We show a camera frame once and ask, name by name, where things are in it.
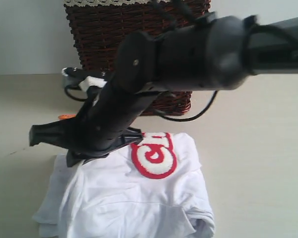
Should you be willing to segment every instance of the brown wicker basket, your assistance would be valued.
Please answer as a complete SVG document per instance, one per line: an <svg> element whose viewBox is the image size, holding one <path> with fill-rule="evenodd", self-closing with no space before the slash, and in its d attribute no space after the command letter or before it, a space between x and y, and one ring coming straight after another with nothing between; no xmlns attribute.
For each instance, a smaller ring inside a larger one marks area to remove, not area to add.
<svg viewBox="0 0 298 238"><path fill-rule="evenodd" d="M201 16L210 8L210 0L186 0L195 16ZM171 2L160 2L164 9L173 14L178 25L187 22ZM113 70L113 61L118 45L126 35L135 31L147 31L156 36L163 32L170 22L147 4L123 4L122 6L66 6L67 19L80 63L86 70ZM162 94L144 115L152 115L152 108L168 112L169 115L183 115L191 107L191 92L175 92L175 97Z"/></svg>

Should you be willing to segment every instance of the red logo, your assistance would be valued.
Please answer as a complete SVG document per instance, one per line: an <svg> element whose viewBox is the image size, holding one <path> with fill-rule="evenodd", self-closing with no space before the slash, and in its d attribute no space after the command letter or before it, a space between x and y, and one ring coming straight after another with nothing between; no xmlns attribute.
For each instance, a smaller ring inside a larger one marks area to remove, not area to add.
<svg viewBox="0 0 298 238"><path fill-rule="evenodd" d="M177 167L169 133L145 133L139 145L131 144L131 150L137 170L150 179L163 179Z"/></svg>

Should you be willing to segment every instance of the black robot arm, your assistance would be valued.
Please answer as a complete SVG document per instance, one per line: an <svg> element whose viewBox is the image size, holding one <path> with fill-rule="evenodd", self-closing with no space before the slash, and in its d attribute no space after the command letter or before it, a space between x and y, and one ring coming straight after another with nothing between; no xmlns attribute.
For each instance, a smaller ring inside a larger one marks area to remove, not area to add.
<svg viewBox="0 0 298 238"><path fill-rule="evenodd" d="M115 69L75 118L34 125L30 145L68 149L71 167L141 142L141 130L130 125L161 92L232 90L250 75L298 73L298 18L260 26L254 16L207 13L158 37L133 33L121 43Z"/></svg>

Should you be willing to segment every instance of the table surface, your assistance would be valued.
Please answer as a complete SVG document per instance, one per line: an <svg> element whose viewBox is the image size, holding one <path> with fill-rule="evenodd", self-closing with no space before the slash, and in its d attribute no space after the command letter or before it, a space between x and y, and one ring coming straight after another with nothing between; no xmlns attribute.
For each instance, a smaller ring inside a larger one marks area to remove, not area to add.
<svg viewBox="0 0 298 238"><path fill-rule="evenodd" d="M189 115L210 95L194 93ZM63 150L29 147L28 131L79 107L63 94L60 75L0 76L0 238L38 237L31 217ZM298 75L253 77L220 92L194 122L141 117L133 126L195 139L216 238L298 238Z"/></svg>

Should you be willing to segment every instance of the folded white shirt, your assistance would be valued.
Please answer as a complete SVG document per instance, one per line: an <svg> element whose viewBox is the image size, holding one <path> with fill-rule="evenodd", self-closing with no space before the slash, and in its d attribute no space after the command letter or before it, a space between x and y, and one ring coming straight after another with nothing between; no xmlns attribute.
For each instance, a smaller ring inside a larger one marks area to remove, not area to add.
<svg viewBox="0 0 298 238"><path fill-rule="evenodd" d="M40 236L211 238L215 224L194 140L146 133L139 145L67 168L60 155L34 220Z"/></svg>

